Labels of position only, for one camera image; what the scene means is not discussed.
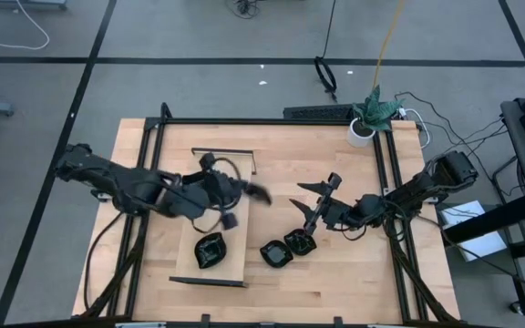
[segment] white cable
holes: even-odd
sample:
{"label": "white cable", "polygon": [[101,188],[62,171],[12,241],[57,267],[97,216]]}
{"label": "white cable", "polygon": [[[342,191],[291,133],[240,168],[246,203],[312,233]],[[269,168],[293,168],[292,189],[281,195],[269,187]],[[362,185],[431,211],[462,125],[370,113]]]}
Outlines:
{"label": "white cable", "polygon": [[425,130],[425,133],[427,133],[427,142],[424,145],[420,146],[420,148],[423,149],[424,147],[428,146],[428,144],[430,143],[430,135],[428,134],[427,125],[425,124],[425,121],[423,120],[423,118],[420,117],[420,114],[418,114],[418,112],[415,109],[412,109],[412,108],[400,108],[399,111],[400,111],[400,115],[402,115],[402,117],[405,117],[407,115],[407,112],[413,112],[413,113],[417,114],[418,119],[420,119],[420,125]]}
{"label": "white cable", "polygon": [[34,26],[37,27],[37,29],[40,30],[42,34],[44,34],[44,36],[46,37],[46,42],[42,46],[15,46],[15,45],[6,45],[6,44],[1,44],[1,43],[0,43],[0,46],[8,47],[8,48],[16,48],[16,49],[27,49],[27,50],[40,50],[40,49],[45,48],[47,44],[50,43],[50,36],[48,36],[46,31],[44,31],[44,29],[40,27],[36,23],[36,21],[34,21],[32,17],[30,17],[30,15],[27,14],[26,10],[22,6],[22,4],[19,2],[19,0],[15,0],[15,1],[17,2],[17,5],[19,5],[19,8],[22,10],[22,12],[24,12],[24,15],[26,15],[27,19],[29,19],[29,21],[32,22],[32,24],[34,24]]}

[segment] small black container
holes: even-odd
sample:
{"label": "small black container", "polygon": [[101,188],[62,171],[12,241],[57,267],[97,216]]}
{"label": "small black container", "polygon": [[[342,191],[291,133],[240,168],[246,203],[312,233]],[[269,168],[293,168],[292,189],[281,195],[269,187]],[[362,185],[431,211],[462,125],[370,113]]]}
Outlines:
{"label": "small black container", "polygon": [[282,268],[293,259],[293,254],[282,241],[269,241],[261,247],[261,255],[264,261],[274,268]]}
{"label": "small black container", "polygon": [[193,250],[200,269],[210,268],[226,256],[226,243],[222,234],[214,232],[200,239]]}
{"label": "small black container", "polygon": [[310,251],[317,248],[314,238],[303,229],[295,229],[288,235],[284,236],[284,242],[289,246],[289,249],[299,256],[309,254]]}

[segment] wooden board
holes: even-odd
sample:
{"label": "wooden board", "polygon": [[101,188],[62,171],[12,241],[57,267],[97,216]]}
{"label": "wooden board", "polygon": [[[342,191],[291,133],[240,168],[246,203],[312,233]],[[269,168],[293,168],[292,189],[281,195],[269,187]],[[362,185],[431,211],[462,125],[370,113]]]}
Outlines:
{"label": "wooden board", "polygon": [[[123,119],[112,160],[134,166],[139,153],[143,119]],[[195,163],[192,147],[252,149],[257,175],[252,180],[273,195],[270,208],[255,202],[250,206],[244,278],[248,288],[196,286],[170,282],[175,274],[184,219],[152,214],[139,280],[135,320],[199,321],[209,313],[214,322],[332,323],[342,316],[345,323],[401,323],[392,258],[382,229],[368,229],[359,241],[347,241],[341,233],[322,229],[314,234],[318,248],[305,257],[295,257],[282,269],[270,268],[259,248],[304,223],[289,198],[313,205],[316,195],[296,182],[319,182],[337,172],[343,179],[334,197],[353,202],[365,193],[378,194],[380,185],[374,148],[354,149],[345,141],[347,127],[320,126],[216,126],[169,125],[161,150],[160,169],[191,172]],[[413,122],[393,122],[402,178],[408,181],[422,170],[424,161]],[[383,151],[389,167],[385,138]],[[392,186],[391,172],[388,181]],[[116,212],[101,204],[94,238]],[[433,207],[422,215],[436,219]],[[412,223],[420,273],[449,313],[458,317],[455,293],[443,243],[434,225]],[[90,297],[96,297],[115,269],[122,222],[101,240],[92,258]],[[123,283],[126,290],[129,281]],[[408,283],[411,313],[417,317],[412,284]],[[121,294],[119,309],[124,307]],[[82,283],[74,313],[81,313]]]}
{"label": "wooden board", "polygon": [[[231,160],[236,164],[236,167],[241,173],[242,179],[251,180],[252,173],[252,155],[229,155],[224,154],[225,158]],[[194,157],[195,171],[200,169],[198,160],[201,154]],[[216,163],[215,168],[220,172],[228,174],[230,177],[235,176],[232,172],[232,167],[223,161]],[[236,215],[238,227],[229,231],[223,231],[219,226],[212,232],[221,232],[224,242],[226,243],[226,256],[224,259],[211,268],[200,269],[196,256],[194,255],[194,248],[196,243],[204,237],[203,234],[195,231],[191,226],[191,221],[184,220],[181,228],[180,250],[178,251],[178,259],[175,267],[175,278],[177,282],[180,278],[193,278],[202,281],[205,284],[233,284],[244,281],[244,259],[246,256],[246,234],[248,231],[248,215],[249,215],[250,200],[248,197],[241,197],[240,202],[230,212]],[[204,215],[195,220],[197,228],[207,231],[218,221],[220,213],[215,210],[206,210]]]}

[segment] green plant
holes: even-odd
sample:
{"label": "green plant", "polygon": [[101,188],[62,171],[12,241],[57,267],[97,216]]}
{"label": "green plant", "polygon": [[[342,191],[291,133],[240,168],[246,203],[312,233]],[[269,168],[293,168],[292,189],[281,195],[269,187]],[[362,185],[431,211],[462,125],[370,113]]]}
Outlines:
{"label": "green plant", "polygon": [[364,104],[352,104],[354,116],[357,118],[360,127],[369,128],[373,131],[390,130],[388,119],[393,116],[400,107],[404,99],[380,103],[380,86],[376,86],[370,96],[365,99]]}

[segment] yellow cable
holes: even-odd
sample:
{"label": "yellow cable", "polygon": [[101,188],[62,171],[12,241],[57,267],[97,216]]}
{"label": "yellow cable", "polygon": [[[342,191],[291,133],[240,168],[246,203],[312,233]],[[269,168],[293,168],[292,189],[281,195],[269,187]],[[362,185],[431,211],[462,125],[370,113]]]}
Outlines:
{"label": "yellow cable", "polygon": [[388,45],[388,40],[390,39],[390,36],[392,35],[392,31],[396,28],[396,23],[398,22],[398,17],[400,16],[400,12],[402,12],[402,7],[405,5],[405,0],[398,0],[398,5],[396,6],[396,12],[394,13],[394,20],[392,21],[392,25],[390,26],[390,29],[388,30],[388,34],[386,35],[386,38],[384,39],[384,44],[382,44],[382,49],[380,49],[380,56],[378,57],[378,63],[376,64],[376,73],[374,74],[374,84],[372,85],[372,88],[376,87],[376,83],[378,82],[378,72],[380,71],[380,63],[382,62],[382,57],[384,56],[384,53],[386,52],[386,46]]}

